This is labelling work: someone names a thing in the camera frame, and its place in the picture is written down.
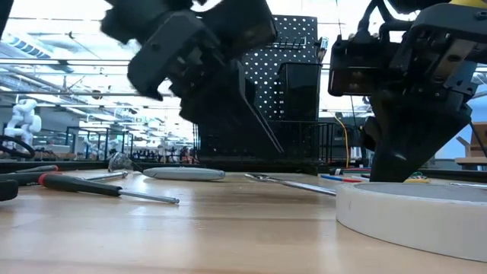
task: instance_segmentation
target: wooden table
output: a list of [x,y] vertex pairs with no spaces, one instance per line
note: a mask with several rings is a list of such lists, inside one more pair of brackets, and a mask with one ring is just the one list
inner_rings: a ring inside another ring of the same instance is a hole
[[485,263],[351,231],[336,222],[333,197],[250,182],[243,174],[190,183],[135,173],[114,183],[181,203],[25,187],[0,203],[0,273],[487,273]]

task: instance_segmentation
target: red screwdriver handle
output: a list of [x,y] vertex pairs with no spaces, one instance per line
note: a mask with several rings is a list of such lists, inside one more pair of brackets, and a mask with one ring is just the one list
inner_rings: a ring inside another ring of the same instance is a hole
[[43,174],[39,178],[39,184],[52,190],[94,193],[114,197],[120,196],[119,191],[122,190],[121,186],[95,183],[89,180],[59,174]]

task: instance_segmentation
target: table surface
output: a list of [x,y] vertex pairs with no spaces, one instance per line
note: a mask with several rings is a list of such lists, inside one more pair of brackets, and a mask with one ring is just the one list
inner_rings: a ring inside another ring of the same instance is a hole
[[[103,170],[73,173],[88,177]],[[334,187],[302,174],[273,174]],[[179,205],[24,187],[0,204],[0,273],[487,273],[487,263],[364,236],[335,220],[335,200],[243,174],[221,182],[113,183]]]

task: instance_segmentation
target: black pegboard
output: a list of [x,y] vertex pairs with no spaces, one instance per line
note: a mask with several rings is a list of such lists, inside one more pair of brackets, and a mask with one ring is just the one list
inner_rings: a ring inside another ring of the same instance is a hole
[[256,108],[267,120],[283,118],[283,90],[278,70],[283,62],[316,63],[314,42],[318,20],[315,17],[274,15],[277,40],[263,49],[247,53],[243,60],[246,77],[256,85]]

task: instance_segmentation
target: white tape roll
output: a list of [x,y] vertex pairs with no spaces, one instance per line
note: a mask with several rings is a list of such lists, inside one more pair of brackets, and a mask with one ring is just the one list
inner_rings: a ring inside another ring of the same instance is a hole
[[423,183],[357,183],[337,189],[336,218],[362,234],[487,262],[487,190]]

